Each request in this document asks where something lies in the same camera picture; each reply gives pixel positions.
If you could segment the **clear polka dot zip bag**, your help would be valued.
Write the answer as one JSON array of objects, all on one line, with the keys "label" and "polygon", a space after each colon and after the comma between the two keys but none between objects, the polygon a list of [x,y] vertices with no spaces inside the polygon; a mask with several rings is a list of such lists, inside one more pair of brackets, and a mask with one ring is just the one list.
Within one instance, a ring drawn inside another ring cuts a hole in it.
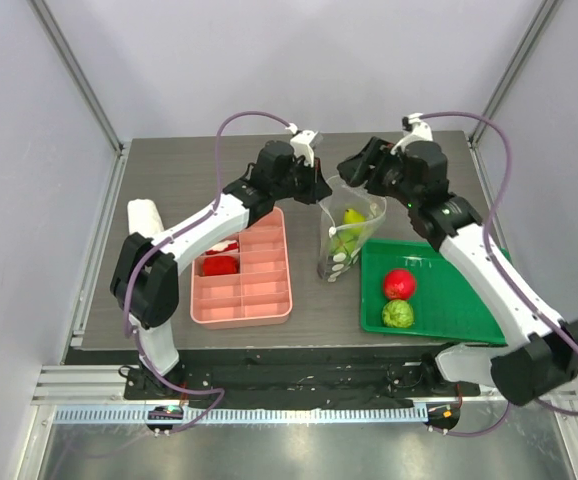
[{"label": "clear polka dot zip bag", "polygon": [[[333,283],[360,259],[364,244],[384,223],[387,201],[364,188],[348,186],[339,176],[327,180],[332,195],[319,203],[321,209],[317,273]],[[353,208],[366,217],[362,224],[344,225],[343,214]]]}]

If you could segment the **red fake apple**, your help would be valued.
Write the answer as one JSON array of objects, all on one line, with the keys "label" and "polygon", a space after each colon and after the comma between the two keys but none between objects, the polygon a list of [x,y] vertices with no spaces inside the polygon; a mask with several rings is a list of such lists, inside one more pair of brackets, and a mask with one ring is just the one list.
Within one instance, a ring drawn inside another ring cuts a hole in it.
[{"label": "red fake apple", "polygon": [[417,289],[415,276],[406,269],[394,269],[383,279],[383,294],[388,300],[410,299]]}]

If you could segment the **green fake apple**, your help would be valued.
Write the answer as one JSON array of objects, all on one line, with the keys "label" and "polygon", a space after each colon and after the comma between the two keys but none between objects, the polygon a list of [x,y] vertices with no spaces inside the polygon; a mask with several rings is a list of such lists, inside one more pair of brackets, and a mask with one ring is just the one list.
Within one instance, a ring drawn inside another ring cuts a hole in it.
[{"label": "green fake apple", "polygon": [[414,310],[405,300],[389,301],[382,309],[382,322],[390,328],[409,328],[415,322]]}]

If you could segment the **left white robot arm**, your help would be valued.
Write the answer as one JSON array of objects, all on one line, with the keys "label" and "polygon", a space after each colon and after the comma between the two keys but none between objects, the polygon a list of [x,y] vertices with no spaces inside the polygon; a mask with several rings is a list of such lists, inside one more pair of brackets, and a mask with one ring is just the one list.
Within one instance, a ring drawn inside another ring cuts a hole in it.
[{"label": "left white robot arm", "polygon": [[110,292],[150,370],[147,386],[159,398],[174,397],[182,385],[170,324],[179,303],[179,276],[215,244],[267,216],[277,202],[309,205],[330,196],[315,154],[319,141],[319,133],[302,131],[289,141],[267,142],[247,172],[204,209],[154,237],[133,233],[124,240]]}]

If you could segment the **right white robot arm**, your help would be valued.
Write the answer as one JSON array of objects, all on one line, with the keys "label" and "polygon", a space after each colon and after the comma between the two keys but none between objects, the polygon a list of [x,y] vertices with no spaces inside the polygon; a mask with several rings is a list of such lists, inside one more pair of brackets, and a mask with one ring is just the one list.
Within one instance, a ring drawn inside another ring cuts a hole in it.
[{"label": "right white robot arm", "polygon": [[441,395],[469,382],[524,406],[578,376],[578,320],[564,321],[538,298],[484,233],[472,205],[450,191],[437,143],[373,137],[337,170],[348,186],[401,202],[414,231],[457,269],[503,332],[500,348],[457,344],[438,353],[420,371],[426,391]]}]

